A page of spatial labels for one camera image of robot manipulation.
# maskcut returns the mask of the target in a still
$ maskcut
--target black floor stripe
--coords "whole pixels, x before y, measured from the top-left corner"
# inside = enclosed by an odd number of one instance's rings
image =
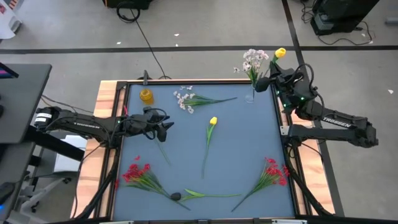
[[[294,50],[295,50],[295,53],[297,56],[297,61],[298,61],[298,64],[301,65],[304,63],[304,58],[303,58],[303,54],[302,54],[303,47],[300,47],[299,40],[297,38],[297,33],[296,33],[296,30],[294,27],[292,15],[290,13],[290,9],[289,9],[287,0],[282,0],[282,4],[284,6],[284,11],[285,11],[286,19],[287,19],[287,24],[289,26],[290,35],[292,36],[292,41],[293,41]],[[319,121],[314,122],[314,124],[316,127],[322,127],[322,124]],[[335,208],[335,213],[337,215],[343,217],[344,216],[343,205],[341,204],[340,194],[338,192],[336,178],[335,178],[335,174],[333,172],[333,167],[331,164],[330,155],[329,155],[326,143],[323,142],[322,144],[320,144],[319,148],[320,148],[320,151],[321,151],[321,154],[323,157],[323,165],[325,167],[325,174],[326,174],[326,178],[328,181],[329,190],[330,190],[331,198],[333,201],[333,206]]]
[[[201,46],[201,47],[153,47],[154,52],[205,52],[205,51],[227,51],[227,50],[277,50],[280,47],[293,50],[292,46]],[[90,53],[134,53],[150,52],[148,47],[128,48],[91,48],[91,49],[0,49],[0,54],[90,54]]]
[[[301,46],[304,51],[344,51],[344,50],[398,50],[398,45],[369,45],[369,46]]]
[[[245,46],[199,46],[199,47],[153,47],[154,52],[206,52],[206,51],[233,51],[233,50],[276,50],[280,47],[286,50],[294,50],[296,56],[303,61],[301,51],[351,51],[351,50],[398,50],[398,45],[379,46],[299,46],[297,36],[292,36],[296,46],[266,46],[266,45],[245,45]],[[0,49],[0,54],[93,54],[93,53],[138,53],[150,52],[148,47],[127,47],[127,48],[88,48],[88,49]]]

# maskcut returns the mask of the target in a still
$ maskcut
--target concrete floor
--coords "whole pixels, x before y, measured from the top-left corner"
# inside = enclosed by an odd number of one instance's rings
[[[302,23],[302,5],[297,0],[288,2],[300,45],[323,46],[310,24]],[[373,45],[398,45],[398,26],[384,24],[385,17],[398,16],[397,8],[397,1],[381,0],[365,18],[376,33]],[[114,9],[105,8],[99,0],[25,0],[18,15],[24,25],[15,38],[1,42],[0,51],[147,47],[137,24],[121,22]],[[153,47],[293,46],[280,0],[155,0],[148,11],[142,12],[139,22]],[[362,33],[333,34],[325,40],[345,36],[362,42],[366,40]],[[242,63],[242,54],[243,51],[156,52],[166,75],[172,78],[243,77],[233,73],[233,67]],[[314,84],[327,107],[367,116],[377,128],[377,147],[363,149],[343,142],[327,143],[345,215],[398,220],[398,121],[394,116],[398,107],[398,51],[304,51],[303,57],[315,70]],[[0,54],[0,61],[52,64],[45,94],[88,110],[95,107],[101,80],[135,79],[144,69],[152,77],[161,76],[152,55],[146,52]],[[280,64],[295,68],[295,52],[289,52]],[[391,95],[388,90],[396,92]],[[68,202],[73,197],[63,190],[55,194]],[[43,205],[41,216],[52,221],[56,220],[53,210],[64,211],[64,215],[57,213],[59,221],[64,220],[70,203],[57,205]]]

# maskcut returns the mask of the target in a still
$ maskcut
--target yellow tulip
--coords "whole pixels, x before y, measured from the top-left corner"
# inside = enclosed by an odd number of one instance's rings
[[[284,48],[279,48],[278,50],[275,51],[275,56],[277,58],[282,58],[286,54],[286,50]]]
[[[216,123],[217,123],[217,117],[213,117],[213,118],[210,120],[210,124],[211,124],[211,125],[216,125]]]

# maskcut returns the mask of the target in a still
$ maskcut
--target small glass vase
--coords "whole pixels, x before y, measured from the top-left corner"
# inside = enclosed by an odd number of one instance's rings
[[[254,86],[250,85],[249,93],[244,97],[244,100],[247,103],[254,103],[254,94],[255,94]]]

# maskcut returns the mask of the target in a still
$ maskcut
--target black stand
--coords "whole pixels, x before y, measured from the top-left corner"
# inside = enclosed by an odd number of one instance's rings
[[[85,154],[83,150],[75,146],[72,146],[69,143],[61,141],[49,134],[44,134],[39,131],[36,131],[36,129],[33,126],[28,127],[25,135],[25,140],[32,141],[46,149],[50,149],[51,151],[69,157],[76,161],[81,161]]]

